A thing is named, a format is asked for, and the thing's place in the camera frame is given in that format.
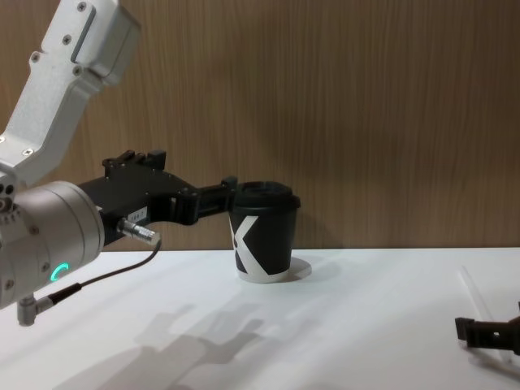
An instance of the table surface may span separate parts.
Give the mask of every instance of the table surface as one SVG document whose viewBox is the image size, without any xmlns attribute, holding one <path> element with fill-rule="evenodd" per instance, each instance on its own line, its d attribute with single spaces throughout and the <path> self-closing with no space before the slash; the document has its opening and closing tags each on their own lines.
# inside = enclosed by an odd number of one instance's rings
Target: table surface
<svg viewBox="0 0 520 390">
<path fill-rule="evenodd" d="M 103 253 L 47 286 L 139 261 Z M 478 318 L 466 267 L 495 320 L 518 315 L 520 249 L 293 252 L 290 281 L 249 284 L 229 251 L 162 252 L 17 325 L 0 311 L 2 388 L 169 390 L 511 389 L 520 362 L 462 348 Z"/>
</svg>

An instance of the black lid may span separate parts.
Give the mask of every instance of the black lid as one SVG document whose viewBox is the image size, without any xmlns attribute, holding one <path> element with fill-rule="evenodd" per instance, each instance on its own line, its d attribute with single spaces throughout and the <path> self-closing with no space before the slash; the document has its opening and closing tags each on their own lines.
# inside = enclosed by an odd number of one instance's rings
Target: black lid
<svg viewBox="0 0 520 390">
<path fill-rule="evenodd" d="M 290 187 L 275 181 L 250 181 L 236 189 L 232 213 L 266 215 L 293 211 L 300 207 L 300 198 Z"/>
</svg>

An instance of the black cable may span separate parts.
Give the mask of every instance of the black cable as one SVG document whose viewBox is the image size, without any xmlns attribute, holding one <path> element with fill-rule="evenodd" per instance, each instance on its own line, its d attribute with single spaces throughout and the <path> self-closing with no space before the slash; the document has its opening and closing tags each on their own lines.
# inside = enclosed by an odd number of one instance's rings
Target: black cable
<svg viewBox="0 0 520 390">
<path fill-rule="evenodd" d="M 69 298 L 71 295 L 76 294 L 78 291 L 80 291 L 85 286 L 88 286 L 92 283 L 96 283 L 100 280 L 104 280 L 106 278 L 110 278 L 111 276 L 116 276 L 116 275 L 122 274 L 123 272 L 135 270 L 136 268 L 142 267 L 145 264 L 151 262 L 152 259 L 155 256 L 157 256 L 157 253 L 159 252 L 159 250 L 161 250 L 162 244 L 163 244 L 162 240 L 159 240 L 159 242 L 155 245 L 155 249 L 151 253 L 151 255 L 148 256 L 142 262 L 138 262 L 137 264 L 134 264 L 133 266 L 126 266 L 125 268 L 121 268 L 120 270 L 108 272 L 104 275 L 97 276 L 97 277 L 87 280 L 86 282 L 83 282 L 83 283 L 72 284 L 66 288 L 63 288 L 55 293 L 50 294 L 48 296 L 48 298 L 53 302 L 53 306 L 54 306 L 54 305 L 58 304 L 59 302 L 63 301 L 64 299 Z"/>
<path fill-rule="evenodd" d="M 161 245 L 162 244 L 163 244 L 163 241 L 159 240 L 158 243 L 155 245 L 155 249 L 151 253 L 151 255 L 148 256 L 142 262 L 134 264 L 133 266 L 127 266 L 125 268 L 121 268 L 120 270 L 115 270 L 115 271 L 112 271 L 112 272 L 108 272 L 105 275 L 97 276 L 97 277 L 95 277 L 95 278 L 93 278 L 91 280 L 87 280 L 86 282 L 81 283 L 80 286 L 83 288 L 85 286 L 88 286 L 89 284 L 96 283 L 96 282 L 98 282 L 100 280 L 103 280 L 103 279 L 106 279 L 106 278 L 110 278 L 111 276 L 116 276 L 116 275 L 122 274 L 123 272 L 135 270 L 136 268 L 144 266 L 145 264 L 151 262 L 154 259 L 154 257 L 157 255 L 158 251 L 161 250 Z"/>
</svg>

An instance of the black clamp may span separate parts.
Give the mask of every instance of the black clamp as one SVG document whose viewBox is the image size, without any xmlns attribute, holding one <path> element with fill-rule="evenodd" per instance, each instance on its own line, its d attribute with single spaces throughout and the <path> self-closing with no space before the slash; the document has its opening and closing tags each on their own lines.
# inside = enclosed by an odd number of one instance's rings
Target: black clamp
<svg viewBox="0 0 520 390">
<path fill-rule="evenodd" d="M 455 318 L 455 326 L 458 339 L 466 341 L 468 348 L 503 349 L 520 355 L 520 317 L 506 323 Z"/>
<path fill-rule="evenodd" d="M 147 154 L 127 150 L 119 157 L 103 160 L 103 177 L 80 184 L 99 209 L 105 245 L 123 237 L 117 228 L 121 219 L 141 226 L 155 222 L 193 225 L 200 218 L 231 210 L 236 177 L 198 188 L 164 171 L 166 156 L 164 150 Z"/>
</svg>

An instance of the wood panel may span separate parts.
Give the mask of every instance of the wood panel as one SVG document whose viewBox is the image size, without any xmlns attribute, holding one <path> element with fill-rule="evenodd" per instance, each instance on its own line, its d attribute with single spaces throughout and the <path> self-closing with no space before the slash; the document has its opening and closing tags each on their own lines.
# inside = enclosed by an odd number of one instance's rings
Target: wood panel
<svg viewBox="0 0 520 390">
<path fill-rule="evenodd" d="M 0 0 L 0 127 L 57 3 Z M 292 185 L 298 247 L 520 245 L 520 2 L 123 4 L 143 24 L 135 61 L 48 180 L 164 148 L 194 184 Z M 229 247 L 224 216 L 159 228 L 170 249 Z"/>
</svg>

